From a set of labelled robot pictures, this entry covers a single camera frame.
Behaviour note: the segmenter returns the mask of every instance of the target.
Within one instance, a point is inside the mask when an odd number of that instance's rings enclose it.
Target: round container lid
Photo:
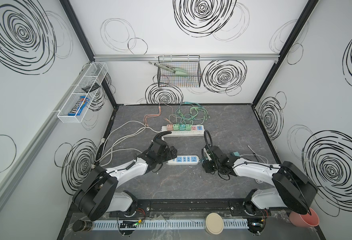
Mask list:
[[[207,230],[212,234],[220,234],[224,229],[224,221],[217,213],[211,213],[205,219]]]

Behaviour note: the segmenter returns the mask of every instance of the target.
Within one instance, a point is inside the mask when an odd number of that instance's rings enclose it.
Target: black frame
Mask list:
[[[255,114],[255,117],[258,120],[258,123],[264,133],[264,137],[272,151],[273,156],[275,157],[275,160],[278,163],[281,163],[276,150],[274,149],[271,140],[269,139],[269,136],[267,135],[267,132],[265,130],[264,125],[260,121],[260,118],[255,110],[255,106],[259,103],[260,99],[262,98],[262,95],[265,93],[267,87],[269,86],[270,82],[272,81],[274,75],[276,74],[277,70],[281,66],[282,62],[285,59],[285,56],[288,54],[290,48],[294,44],[295,39],[297,38],[298,34],[302,30],[304,24],[306,23],[307,19],[309,18],[310,14],[312,13],[313,9],[315,8],[316,4],[318,3],[319,0],[308,0],[305,8],[303,9],[303,12],[301,13],[300,17],[298,18],[298,21],[296,22],[292,32],[290,33],[286,43],[284,44],[284,47],[281,50],[280,53],[280,58],[277,63],[275,63],[272,68],[270,69],[267,77],[265,78],[265,81],[263,82],[260,90],[258,91],[253,103],[248,104],[238,104],[238,105],[251,105],[253,112]],[[94,53],[92,51],[91,46],[89,45],[87,38],[80,26],[80,23],[76,17],[75,12],[73,11],[73,8],[69,2],[69,0],[60,0],[61,5],[63,6],[63,9],[65,13],[67,14],[67,17],[69,21],[71,22],[73,29],[83,46],[83,49],[90,61],[94,61]],[[107,86],[107,84],[103,81],[103,89],[106,92],[108,99],[110,100],[114,110],[111,114],[110,121],[108,123],[108,126],[106,128],[106,131],[104,133],[104,138],[106,138],[112,128],[113,121],[115,119],[117,110],[119,105],[116,104],[115,99],[113,98],[113,95],[111,93],[111,90]],[[97,158],[101,156],[101,151],[97,152]],[[235,216],[244,216],[246,218],[252,218],[249,215],[246,215],[245,213],[240,212],[237,210],[239,207],[239,204],[243,201],[243,199],[146,199],[146,200],[138,200],[138,204],[142,207],[144,206],[149,206],[150,210],[147,211],[148,215],[150,215],[150,211],[152,212],[180,212],[180,211],[190,211],[193,209],[194,211],[212,211],[212,210],[222,210],[222,211],[227,211],[230,212],[231,215]],[[70,219],[72,217],[73,213],[80,212],[79,209],[76,207],[76,205],[71,204],[67,216],[63,222],[63,226],[61,228],[61,231],[58,235],[58,240],[63,239],[65,231],[69,225]],[[319,234],[319,237],[321,240],[325,240],[324,235],[322,234],[322,231],[319,226],[316,227],[316,230]]]
[[[298,18],[295,26],[293,27],[291,34],[289,35],[283,48],[281,49],[280,57],[279,57],[277,63],[273,64],[272,68],[270,69],[268,75],[265,78],[265,81],[261,85],[261,88],[258,91],[255,99],[253,100],[253,103],[252,103],[253,106],[256,106],[259,103],[261,97],[265,93],[265,90],[268,88],[274,75],[277,73],[277,70],[280,68],[281,64],[284,62],[285,56],[288,54],[289,50],[291,49],[292,45],[294,44],[294,41],[296,40],[297,36],[300,34],[300,32],[303,29],[309,16],[312,14],[313,9],[316,7],[318,1],[319,0],[308,0],[308,2],[306,3],[306,6],[304,7],[303,12],[301,13],[300,17]]]

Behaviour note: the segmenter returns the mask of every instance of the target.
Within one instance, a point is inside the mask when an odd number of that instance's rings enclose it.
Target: wire basket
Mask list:
[[[177,55],[159,56],[159,63],[173,68],[182,68],[187,71],[185,76],[177,76],[162,68],[157,71],[157,82],[159,87],[176,86],[180,88],[199,88],[202,74],[200,69],[199,55]]]
[[[57,117],[64,123],[81,123],[108,71],[106,63],[91,63],[80,82],[64,103]]]

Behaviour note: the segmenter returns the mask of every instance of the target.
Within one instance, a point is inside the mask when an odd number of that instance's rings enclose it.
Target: white power strip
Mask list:
[[[200,159],[197,155],[178,155],[177,158],[167,161],[168,165],[197,165]]]
[[[227,218],[223,219],[224,229],[247,229],[248,220],[246,218]],[[205,219],[146,219],[143,224],[132,228],[133,230],[181,230],[181,229],[205,229]],[[93,222],[94,230],[119,230],[117,220],[96,220]]]
[[[183,131],[170,131],[171,134],[164,135],[163,137],[193,137],[193,136],[204,136],[204,125],[192,125],[196,127],[197,130],[183,130]],[[161,131],[165,132],[167,126],[162,126]]]

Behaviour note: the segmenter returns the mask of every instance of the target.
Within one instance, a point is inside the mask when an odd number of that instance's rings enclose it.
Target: gray countertop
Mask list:
[[[257,119],[250,105],[205,105],[210,119],[203,123],[204,128],[212,135],[213,144],[221,148],[224,153],[238,151],[240,154],[252,154],[249,145],[257,154],[265,156],[269,163],[276,163],[272,152],[260,129]],[[189,112],[189,107],[182,106],[183,113]],[[117,111],[112,130],[130,120],[142,122],[145,114],[157,114],[158,106],[121,106]],[[171,114],[169,106],[161,106],[161,115],[149,118],[148,124],[154,130],[161,130],[167,124],[164,118]],[[131,122],[115,131],[106,143],[106,150],[122,136],[136,132],[139,123]],[[120,148],[147,149],[156,133],[149,129],[137,136],[126,139],[113,150]],[[169,146],[178,150],[178,155],[197,155],[201,158],[201,149],[205,146],[204,137],[167,137]],[[121,165],[133,159],[137,151],[118,151],[113,153],[111,163],[104,168]],[[244,156],[256,161],[254,156]],[[268,189],[267,183],[258,184],[248,177],[235,177],[226,181],[217,174],[205,173],[201,163],[195,166],[168,166],[164,164],[157,173],[138,176],[117,188],[117,192],[128,190],[139,199],[215,199],[215,198],[244,198],[250,190]]]

